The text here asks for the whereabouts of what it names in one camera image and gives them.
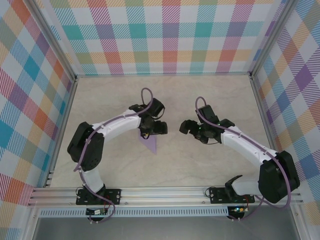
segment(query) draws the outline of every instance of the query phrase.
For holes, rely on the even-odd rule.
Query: gray floor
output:
[[[290,209],[262,207],[241,222],[226,217],[41,218],[33,240],[298,240]]]
[[[195,99],[205,97],[220,119],[234,122],[244,133],[268,146],[254,94],[246,75],[137,76],[81,78],[66,126],[51,187],[79,187],[75,163],[67,146],[81,122],[100,123],[140,104],[148,87],[166,107],[162,121],[168,134],[157,137],[157,154],[138,141],[138,130],[128,131],[105,144],[99,165],[109,187],[224,185],[236,175],[256,169],[222,144],[204,145],[179,132],[187,119],[197,120]]]

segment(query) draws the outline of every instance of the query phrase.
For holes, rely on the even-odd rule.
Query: purple paper triangle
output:
[[[139,141],[145,145],[151,152],[154,154],[157,154],[157,136],[156,135],[151,135],[149,136],[148,139],[143,139],[140,136],[140,130],[139,130]]]

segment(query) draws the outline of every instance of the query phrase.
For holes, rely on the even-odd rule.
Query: robotic arm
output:
[[[185,120],[180,126],[181,133],[190,133],[203,144],[207,144],[209,139],[215,139],[218,143],[236,150],[259,169],[259,172],[251,176],[238,175],[226,182],[225,194],[231,201],[242,195],[262,195],[269,202],[275,204],[288,194],[283,174],[274,160],[266,153],[275,157],[283,167],[291,191],[300,186],[293,158],[288,152],[282,151],[279,153],[269,149],[242,133],[230,120],[219,120],[210,105],[205,105],[198,111],[210,123],[231,131],[208,124],[197,113],[200,122]]]
[[[99,196],[106,195],[106,187],[101,180],[98,171],[98,164],[102,159],[104,143],[131,129],[140,129],[140,134],[143,138],[145,138],[145,136],[163,135],[168,133],[167,123],[158,120],[162,117],[162,115],[160,117],[158,117],[158,115],[161,111],[165,110],[165,106],[159,100],[153,98],[152,104],[147,111],[135,115],[135,113],[139,113],[146,108],[147,105],[145,104],[135,104],[130,106],[118,119],[115,119],[106,125],[103,125],[105,122],[92,125],[83,122],[78,126],[67,148],[67,152],[71,155],[71,158],[75,163],[79,162],[85,143],[88,141],[88,137],[94,130],[98,129],[89,140],[90,142],[87,145],[80,166],[82,180],[84,180],[89,189]]]

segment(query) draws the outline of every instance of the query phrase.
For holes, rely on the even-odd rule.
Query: purple triangle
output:
[[[157,136],[156,135],[151,135],[149,136],[148,139],[143,139],[140,136],[140,130],[139,130],[139,141],[145,145],[151,152],[154,154],[157,154]]]

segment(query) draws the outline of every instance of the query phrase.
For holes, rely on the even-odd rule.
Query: colorful plaid backdrop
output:
[[[46,176],[72,82],[22,0],[0,0],[0,239]]]
[[[75,72],[109,75],[247,72],[281,0],[37,3]]]
[[[300,0],[263,68],[259,93],[279,150],[294,156],[320,234],[320,0]]]

